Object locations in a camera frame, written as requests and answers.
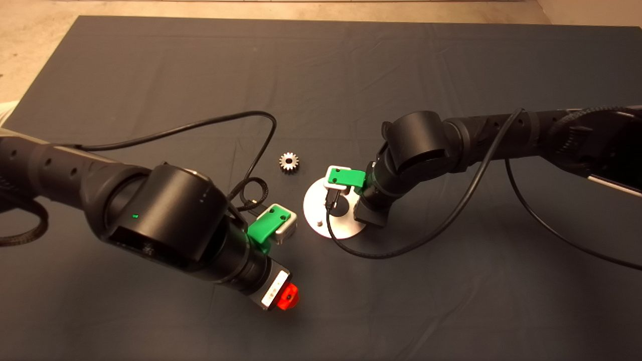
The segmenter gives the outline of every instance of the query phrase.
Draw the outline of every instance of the black cable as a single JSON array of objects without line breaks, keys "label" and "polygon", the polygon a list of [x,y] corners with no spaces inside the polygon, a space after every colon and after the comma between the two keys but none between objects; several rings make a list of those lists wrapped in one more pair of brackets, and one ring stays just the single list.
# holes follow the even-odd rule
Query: black cable
[{"label": "black cable", "polygon": [[0,247],[24,245],[25,243],[33,242],[47,231],[49,227],[49,214],[47,214],[47,210],[44,209],[40,203],[29,197],[22,196],[16,191],[6,191],[3,189],[0,189],[0,199],[34,214],[40,219],[38,225],[29,231],[16,234],[15,236],[0,236]]},{"label": "black cable", "polygon": [[486,155],[481,161],[480,167],[477,169],[477,172],[475,172],[475,175],[473,176],[473,179],[470,185],[468,185],[468,189],[464,193],[464,196],[462,197],[462,199],[459,201],[459,203],[457,204],[455,209],[450,213],[450,215],[437,228],[435,228],[432,232],[430,232],[425,239],[419,240],[415,243],[411,243],[396,251],[391,251],[391,252],[386,252],[381,254],[364,253],[360,251],[355,251],[354,249],[349,248],[348,246],[344,245],[341,241],[336,239],[336,236],[332,232],[332,227],[330,226],[330,210],[332,209],[332,202],[326,202],[325,222],[327,224],[327,230],[330,233],[330,237],[336,243],[336,245],[339,246],[341,249],[343,249],[345,252],[348,252],[353,256],[368,258],[370,260],[383,260],[387,258],[400,256],[404,253],[410,252],[434,240],[438,235],[444,232],[455,221],[455,219],[457,218],[457,216],[459,216],[462,210],[464,210],[464,207],[468,204],[468,201],[470,201],[484,173],[486,172],[486,168],[488,168],[488,165],[490,164],[490,161],[492,160],[492,157],[495,154],[495,151],[499,147],[499,143],[504,138],[504,135],[508,131],[508,128],[510,128],[511,124],[513,124],[515,119],[517,119],[517,117],[523,111],[524,109],[522,108],[515,110],[513,114],[511,114],[510,117],[508,117],[508,119],[506,120],[506,123],[504,123],[501,126],[501,128],[499,129],[499,132],[497,133],[497,136],[492,141],[492,144],[490,145],[488,151],[486,152]]},{"label": "black cable", "polygon": [[254,209],[258,207],[260,204],[262,204],[268,198],[269,189],[268,189],[268,184],[265,182],[265,180],[259,177],[249,177],[249,178],[243,179],[241,182],[239,182],[239,184],[237,184],[234,187],[234,189],[230,191],[230,194],[227,196],[227,200],[234,199],[236,195],[238,195],[245,189],[246,185],[252,182],[257,183],[261,187],[263,194],[261,195],[261,198],[259,200],[255,200],[253,202],[247,202],[244,206],[237,207],[236,209],[238,211],[249,211],[251,209]]},{"label": "black cable", "polygon": [[517,187],[517,182],[515,181],[515,177],[513,176],[513,171],[510,167],[510,161],[508,159],[504,160],[506,164],[506,173],[508,174],[508,180],[510,181],[510,186],[512,186],[513,191],[515,191],[515,195],[517,196],[517,199],[519,199],[519,202],[524,206],[528,214],[530,214],[538,223],[540,223],[544,228],[546,228],[550,233],[553,233],[557,238],[560,240],[566,242],[566,244],[575,247],[576,249],[586,253],[590,254],[594,257],[600,258],[601,260],[615,263],[616,265],[628,267],[630,269],[634,270],[642,270],[642,265],[638,265],[637,263],[631,263],[623,260],[619,260],[618,258],[613,258],[610,256],[607,256],[605,254],[599,253],[597,251],[594,251],[592,249],[588,249],[582,245],[573,243],[566,239],[563,235],[559,234],[556,230],[554,230],[550,225],[548,225],[535,211],[530,207],[530,205],[526,202],[526,199],[524,199],[524,196],[522,196],[521,192],[519,191],[519,188]]},{"label": "black cable", "polygon": [[[173,136],[174,134],[178,134],[181,132],[185,132],[187,130],[195,129],[195,128],[200,128],[204,127],[206,125],[212,125],[212,124],[218,124],[218,123],[224,123],[226,121],[231,121],[231,120],[237,120],[241,118],[247,118],[251,116],[261,116],[264,118],[269,119],[272,122],[272,127],[270,129],[270,133],[266,137],[265,141],[263,142],[263,146],[257,153],[256,157],[250,164],[250,168],[245,172],[245,176],[243,179],[236,184],[236,186],[232,189],[232,191],[228,194],[228,199],[231,201],[236,195],[240,195],[241,201],[243,202],[243,205],[241,207],[238,207],[239,211],[248,211],[250,209],[254,209],[258,206],[261,205],[262,202],[265,201],[265,198],[267,198],[267,194],[269,192],[267,183],[260,178],[254,177],[254,180],[249,180],[250,176],[252,174],[252,171],[256,167],[256,164],[261,160],[261,157],[263,156],[263,153],[265,153],[265,150],[268,148],[268,145],[270,144],[270,141],[272,140],[272,137],[274,136],[274,132],[276,131],[277,128],[277,120],[276,118],[268,113],[264,112],[261,110],[250,110],[246,112],[240,112],[240,113],[235,113],[235,114],[229,114],[225,116],[218,116],[214,118],[208,118],[204,119],[201,121],[196,121],[194,123],[182,125],[181,127],[177,128],[172,128],[169,130],[165,130],[163,132],[158,132],[154,134],[150,134],[148,136],[143,136],[135,139],[130,139],[128,141],[122,141],[118,143],[111,143],[111,144],[104,144],[104,145],[79,145],[79,144],[67,144],[67,145],[62,145],[62,146],[67,146],[69,148],[75,148],[78,150],[83,150],[85,152],[104,152],[107,150],[115,150],[115,149],[123,149],[123,148],[128,148],[131,146],[135,145],[141,145],[144,143],[149,143],[151,141],[155,141],[161,138]],[[256,182],[259,183],[263,190],[263,196],[261,197],[260,200],[258,201],[249,201],[245,198],[245,186],[251,182]]]}]

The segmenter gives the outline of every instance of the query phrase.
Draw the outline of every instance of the round metal base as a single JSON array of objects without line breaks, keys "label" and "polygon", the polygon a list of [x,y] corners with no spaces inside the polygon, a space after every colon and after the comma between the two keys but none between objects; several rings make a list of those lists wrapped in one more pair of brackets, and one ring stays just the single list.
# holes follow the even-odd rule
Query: round metal base
[{"label": "round metal base", "polygon": [[[305,198],[303,198],[303,213],[312,229],[323,237],[330,238],[330,232],[327,231],[325,224],[325,196],[327,189],[324,187],[324,178],[312,183]],[[348,212],[340,217],[330,216],[330,226],[332,232],[339,240],[357,235],[365,227],[365,224],[354,220],[354,206],[359,201],[359,195],[350,190],[345,197],[348,201]]]}]

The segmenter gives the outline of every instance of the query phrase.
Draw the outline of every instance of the small gear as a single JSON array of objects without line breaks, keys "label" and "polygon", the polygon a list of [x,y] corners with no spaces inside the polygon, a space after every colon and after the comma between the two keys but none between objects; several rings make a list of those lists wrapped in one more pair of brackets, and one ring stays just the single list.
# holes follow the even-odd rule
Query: small gear
[{"label": "small gear", "polygon": [[283,173],[294,173],[299,170],[299,157],[292,152],[285,153],[279,158],[279,166]]}]

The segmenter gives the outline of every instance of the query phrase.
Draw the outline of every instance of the beige floor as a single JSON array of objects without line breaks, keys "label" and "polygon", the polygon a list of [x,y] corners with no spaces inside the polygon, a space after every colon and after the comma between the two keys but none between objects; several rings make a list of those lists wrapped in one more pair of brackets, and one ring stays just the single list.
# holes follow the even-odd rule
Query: beige floor
[{"label": "beige floor", "polygon": [[[635,6],[633,2],[642,3],[642,0],[542,0],[547,6],[542,9],[537,0],[428,3],[0,0],[0,102],[18,100],[24,94],[78,15],[551,24],[545,13],[550,8],[550,17],[556,24],[583,24],[590,16],[599,19],[599,15],[591,12],[578,15],[559,5],[567,2],[571,7],[584,8],[582,1],[622,2],[629,7]],[[612,17],[621,20],[616,14]],[[626,18],[637,19],[631,14]],[[642,18],[631,22],[638,24]]]}]

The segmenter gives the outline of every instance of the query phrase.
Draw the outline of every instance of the red cap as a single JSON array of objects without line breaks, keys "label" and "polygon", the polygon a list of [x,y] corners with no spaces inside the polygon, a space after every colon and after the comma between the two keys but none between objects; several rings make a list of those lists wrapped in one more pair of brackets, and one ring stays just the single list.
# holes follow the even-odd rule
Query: red cap
[{"label": "red cap", "polygon": [[277,307],[282,310],[293,308],[299,302],[299,288],[294,283],[288,283],[283,288],[281,299],[277,302]]}]

